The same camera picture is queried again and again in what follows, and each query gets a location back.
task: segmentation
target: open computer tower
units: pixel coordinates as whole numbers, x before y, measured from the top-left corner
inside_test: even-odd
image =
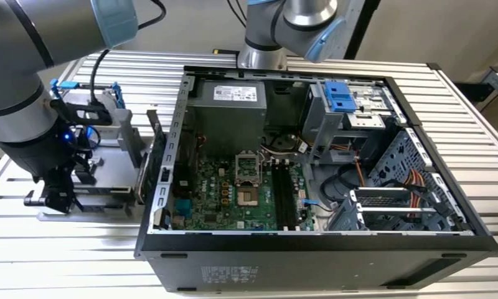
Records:
[[[171,292],[421,288],[498,252],[391,77],[187,67],[149,195]]]

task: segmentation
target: white sticker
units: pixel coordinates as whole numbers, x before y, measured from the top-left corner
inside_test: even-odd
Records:
[[[299,151],[304,154],[308,150],[308,144],[303,141],[301,145],[299,146]]]
[[[259,266],[201,267],[204,283],[255,283]]]
[[[217,101],[257,101],[257,88],[248,86],[224,86],[215,87],[215,100]]]

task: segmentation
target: motherboard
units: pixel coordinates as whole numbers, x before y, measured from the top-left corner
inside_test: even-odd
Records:
[[[192,198],[176,201],[175,229],[315,229],[301,165],[255,157],[199,161]]]

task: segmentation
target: gray metal plate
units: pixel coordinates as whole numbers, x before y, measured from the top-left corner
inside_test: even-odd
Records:
[[[98,54],[67,68],[63,78],[88,83]],[[417,109],[427,132],[453,168],[471,201],[498,241],[498,135],[453,89],[443,72],[425,64],[329,60],[315,65],[289,58],[291,70],[335,74],[385,75],[396,78]],[[104,60],[96,82],[123,86],[134,124],[152,133],[145,115],[159,112],[169,127],[184,65],[235,67],[233,55],[159,54],[114,51]],[[8,158],[0,162],[0,297],[159,297],[171,298],[147,262],[134,259],[139,224],[39,222],[36,210],[23,206],[32,188],[28,173]],[[280,292],[205,294],[236,298],[498,298],[498,256],[416,291],[363,293]]]

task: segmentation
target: expansion slot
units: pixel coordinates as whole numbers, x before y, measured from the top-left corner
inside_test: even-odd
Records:
[[[296,201],[292,193],[292,178],[289,166],[272,166],[275,210],[277,213],[277,229],[295,230],[297,225]]]

